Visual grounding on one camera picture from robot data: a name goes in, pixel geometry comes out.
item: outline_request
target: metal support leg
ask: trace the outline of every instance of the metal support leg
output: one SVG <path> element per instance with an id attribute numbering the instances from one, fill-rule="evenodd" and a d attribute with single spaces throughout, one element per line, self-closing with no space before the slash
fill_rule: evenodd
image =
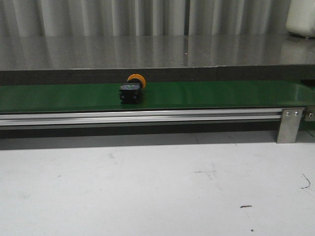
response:
<path id="1" fill-rule="evenodd" d="M 296 140 L 303 109 L 285 109 L 282 112 L 277 144 L 292 144 Z"/>

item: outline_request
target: electrical component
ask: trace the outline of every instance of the electrical component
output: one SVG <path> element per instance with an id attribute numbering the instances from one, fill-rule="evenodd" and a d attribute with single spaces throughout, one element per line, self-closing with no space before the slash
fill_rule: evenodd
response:
<path id="1" fill-rule="evenodd" d="M 146 80 L 142 75 L 132 74 L 127 83 L 120 86 L 120 100 L 122 104 L 138 104 L 142 101 L 142 89 L 146 86 Z"/>

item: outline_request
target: metal countertop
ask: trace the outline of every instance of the metal countertop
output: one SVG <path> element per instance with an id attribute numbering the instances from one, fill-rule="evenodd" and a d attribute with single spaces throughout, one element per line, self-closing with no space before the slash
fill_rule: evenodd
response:
<path id="1" fill-rule="evenodd" d="M 0 38 L 0 85 L 311 80 L 315 40 L 287 34 Z"/>

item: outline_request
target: white floor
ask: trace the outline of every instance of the white floor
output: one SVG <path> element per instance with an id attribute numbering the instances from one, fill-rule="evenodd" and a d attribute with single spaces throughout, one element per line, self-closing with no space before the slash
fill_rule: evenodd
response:
<path id="1" fill-rule="evenodd" d="M 0 235 L 315 235 L 314 137 L 237 142 L 244 135 L 0 140 Z M 67 140 L 89 144 L 43 145 Z M 21 149 L 31 142 L 39 148 Z"/>

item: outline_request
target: corrugated metal wall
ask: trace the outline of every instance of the corrugated metal wall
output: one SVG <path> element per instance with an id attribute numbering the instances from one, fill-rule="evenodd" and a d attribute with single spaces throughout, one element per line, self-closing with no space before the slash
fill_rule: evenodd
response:
<path id="1" fill-rule="evenodd" d="M 0 0 L 0 36 L 285 32 L 290 0 Z"/>

